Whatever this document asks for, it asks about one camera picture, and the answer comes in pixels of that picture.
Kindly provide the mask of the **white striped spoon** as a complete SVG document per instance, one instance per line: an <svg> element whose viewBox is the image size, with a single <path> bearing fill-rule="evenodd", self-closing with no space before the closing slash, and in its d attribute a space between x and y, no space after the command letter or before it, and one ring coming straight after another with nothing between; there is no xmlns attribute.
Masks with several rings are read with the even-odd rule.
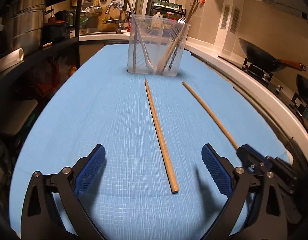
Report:
<svg viewBox="0 0 308 240"><path fill-rule="evenodd" d="M142 37L142 33L141 33L141 30L140 30L140 25L139 25L138 22L137 22L137 31L138 31L138 35L139 35L140 44L142 46L143 54L144 54L144 57L145 57L145 64L146 64L147 70L150 71L150 72L154 72L155 69L154 69L154 67L153 67L153 65L150 61L149 54L148 54L147 48L145 46L145 43L144 43L144 40L143 40L143 37Z"/></svg>

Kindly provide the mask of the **fork with white handle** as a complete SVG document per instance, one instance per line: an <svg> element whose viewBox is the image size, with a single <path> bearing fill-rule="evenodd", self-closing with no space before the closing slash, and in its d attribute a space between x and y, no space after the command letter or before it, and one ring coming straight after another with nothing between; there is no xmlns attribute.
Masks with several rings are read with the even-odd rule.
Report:
<svg viewBox="0 0 308 240"><path fill-rule="evenodd" d="M172 47L169 51L169 55L168 55L168 61L167 63L169 63L168 65L168 69L171 69L172 68L172 64L174 62L174 51L176 50L176 47L181 39L181 36L182 36L182 32L183 32L183 29L185 27L185 24L187 23L187 18L185 16L182 16L179 20L178 20L178 23L181 23L182 24L182 27L178 33L178 36L176 37L176 39L174 40L173 44L172 44Z"/></svg>

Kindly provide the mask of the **dark curved wooden chopstick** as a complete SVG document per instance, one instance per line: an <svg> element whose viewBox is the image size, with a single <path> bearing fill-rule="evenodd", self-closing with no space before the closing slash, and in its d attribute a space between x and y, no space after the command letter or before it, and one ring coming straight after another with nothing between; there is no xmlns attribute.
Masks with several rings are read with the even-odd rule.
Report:
<svg viewBox="0 0 308 240"><path fill-rule="evenodd" d="M137 19L136 19L136 11L132 9L132 19L134 23L134 42L133 42L133 73L136 72L136 56L137 56Z"/></svg>

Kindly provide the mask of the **chrome kitchen faucet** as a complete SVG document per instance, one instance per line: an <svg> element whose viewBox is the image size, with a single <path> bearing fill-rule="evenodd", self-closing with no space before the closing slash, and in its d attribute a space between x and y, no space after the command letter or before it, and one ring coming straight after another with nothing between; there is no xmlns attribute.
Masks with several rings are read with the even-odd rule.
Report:
<svg viewBox="0 0 308 240"><path fill-rule="evenodd" d="M117 34L121 34L124 26L125 11L123 5L118 0L112 0L107 6L105 11L105 18L102 20L103 23L109 24L110 30Z"/></svg>

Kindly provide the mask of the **black gas stove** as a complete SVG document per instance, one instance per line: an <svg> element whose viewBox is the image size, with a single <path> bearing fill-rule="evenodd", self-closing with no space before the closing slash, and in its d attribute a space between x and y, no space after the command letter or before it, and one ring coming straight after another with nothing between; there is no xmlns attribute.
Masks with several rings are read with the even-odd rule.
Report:
<svg viewBox="0 0 308 240"><path fill-rule="evenodd" d="M308 113L308 106L297 93L292 92L281 81L275 79L271 72L266 72L261 68L258 68L247 58L244 59L243 63L239 63L230 60L228 57L220 55L217 57L241 69L244 73L270 90L271 93L275 94L275 96L292 111L308 132L308 119L305 114L305 112Z"/></svg>

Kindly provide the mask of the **blue table cloth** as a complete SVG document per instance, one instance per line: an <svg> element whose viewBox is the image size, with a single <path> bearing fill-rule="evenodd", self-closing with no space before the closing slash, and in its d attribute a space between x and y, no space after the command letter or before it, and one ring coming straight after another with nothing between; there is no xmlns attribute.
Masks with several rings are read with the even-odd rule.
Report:
<svg viewBox="0 0 308 240"><path fill-rule="evenodd" d="M241 161L185 81L234 140L288 159L259 113L219 74L188 51L176 77L130 74L127 44L105 46L70 77L44 108L19 154L10 189L10 224L20 231L31 175L59 172L97 144L105 163L81 203L108 239L200 239L226 196L206 169L211 144L233 166ZM172 194L145 90L148 81L179 192Z"/></svg>

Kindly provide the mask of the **black storage shelf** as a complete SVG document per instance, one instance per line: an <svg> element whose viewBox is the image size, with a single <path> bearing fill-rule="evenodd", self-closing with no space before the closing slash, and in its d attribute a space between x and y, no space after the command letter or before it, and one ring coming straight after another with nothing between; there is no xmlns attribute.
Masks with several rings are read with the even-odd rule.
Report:
<svg viewBox="0 0 308 240"><path fill-rule="evenodd" d="M74 24L44 20L57 3L70 0L0 0L0 59L22 49L24 58L11 67L0 70L0 101L24 95L25 73L40 66L48 57L63 51L79 61L79 17L82 0L78 0Z"/></svg>

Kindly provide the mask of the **white paper roll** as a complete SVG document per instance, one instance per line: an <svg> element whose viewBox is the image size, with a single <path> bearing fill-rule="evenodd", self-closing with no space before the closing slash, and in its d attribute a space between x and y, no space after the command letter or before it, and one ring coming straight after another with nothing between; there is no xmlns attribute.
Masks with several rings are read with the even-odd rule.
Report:
<svg viewBox="0 0 308 240"><path fill-rule="evenodd" d="M16 49L0 59L0 73L6 69L23 61L24 51L22 48Z"/></svg>

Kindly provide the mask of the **clear plastic utensil holder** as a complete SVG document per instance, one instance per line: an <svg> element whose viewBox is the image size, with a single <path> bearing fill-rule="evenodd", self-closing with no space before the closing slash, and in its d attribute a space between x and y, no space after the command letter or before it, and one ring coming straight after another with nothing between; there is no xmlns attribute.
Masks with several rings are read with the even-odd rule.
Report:
<svg viewBox="0 0 308 240"><path fill-rule="evenodd" d="M168 18L162 18L162 25L160 29L151 28L151 21L153 16L145 16L145 15L135 15L137 22L140 25L140 30L142 33L142 37L147 48L150 61L154 67L154 72L150 72L147 70L145 64L145 57L143 54L142 46L140 44L139 35L137 31L137 56L136 56L136 72L132 72L132 57L133 57L133 24L130 28L130 38L129 38L129 52L127 58L127 71L131 74L156 74L163 75L169 77L176 77L179 70L179 65L181 63L185 42L188 37L188 31L190 25L187 24L183 36L182 43L178 49L177 55L175 57L174 63L171 69L168 69L168 65L165 71L160 74L156 73L158 61L163 56L166 51L168 45L172 40L174 40L182 27L181 23L178 23L175 20L171 20Z"/></svg>

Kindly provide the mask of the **yellow oil bottle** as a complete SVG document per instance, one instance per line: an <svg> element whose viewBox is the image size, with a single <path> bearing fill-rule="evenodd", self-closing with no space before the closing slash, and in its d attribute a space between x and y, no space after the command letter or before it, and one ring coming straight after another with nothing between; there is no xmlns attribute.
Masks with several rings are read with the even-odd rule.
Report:
<svg viewBox="0 0 308 240"><path fill-rule="evenodd" d="M151 28L160 29L162 25L162 18L163 18L163 15L160 14L160 12L157 12L155 15L153 15L152 21L151 21Z"/></svg>

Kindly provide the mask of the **stainless steel stock pot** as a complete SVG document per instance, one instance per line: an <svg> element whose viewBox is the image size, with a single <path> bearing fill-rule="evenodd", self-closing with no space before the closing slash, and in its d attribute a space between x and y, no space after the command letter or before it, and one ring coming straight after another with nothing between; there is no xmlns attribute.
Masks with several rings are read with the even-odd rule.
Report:
<svg viewBox="0 0 308 240"><path fill-rule="evenodd" d="M15 0L3 19L8 51L22 48L25 55L41 46L46 0Z"/></svg>

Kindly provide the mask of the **black spice rack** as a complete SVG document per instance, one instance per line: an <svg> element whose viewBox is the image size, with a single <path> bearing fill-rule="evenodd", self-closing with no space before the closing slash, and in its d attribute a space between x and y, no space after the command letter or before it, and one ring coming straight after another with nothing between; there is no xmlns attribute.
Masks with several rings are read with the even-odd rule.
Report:
<svg viewBox="0 0 308 240"><path fill-rule="evenodd" d="M187 10L183 5L169 3L162 0L154 0L151 2L150 11L148 15L154 16L155 14L162 15L163 18L171 20L180 20L186 17Z"/></svg>

